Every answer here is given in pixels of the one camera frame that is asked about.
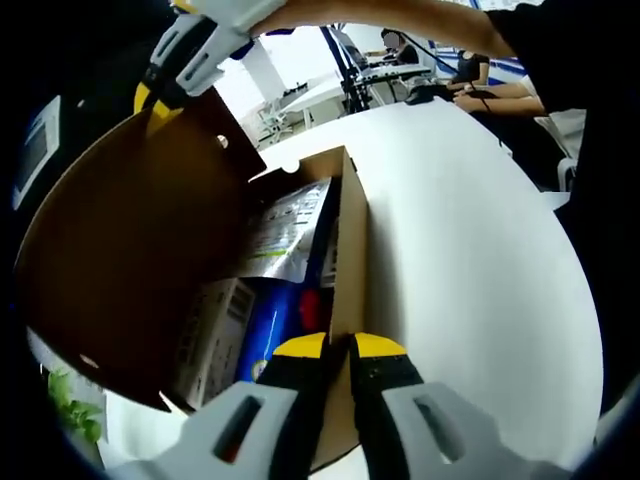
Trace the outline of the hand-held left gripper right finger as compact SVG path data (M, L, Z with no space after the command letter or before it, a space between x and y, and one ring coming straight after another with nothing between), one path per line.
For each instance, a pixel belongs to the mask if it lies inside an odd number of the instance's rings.
M567 479L501 440L495 420L446 385L426 383L393 340L350 341L354 422L372 479Z

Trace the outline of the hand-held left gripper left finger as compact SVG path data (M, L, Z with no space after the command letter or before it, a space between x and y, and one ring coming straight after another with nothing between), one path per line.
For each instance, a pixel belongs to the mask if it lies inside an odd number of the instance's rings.
M277 347L254 383L239 381L192 415L178 441L115 479L305 479L330 386L324 333Z

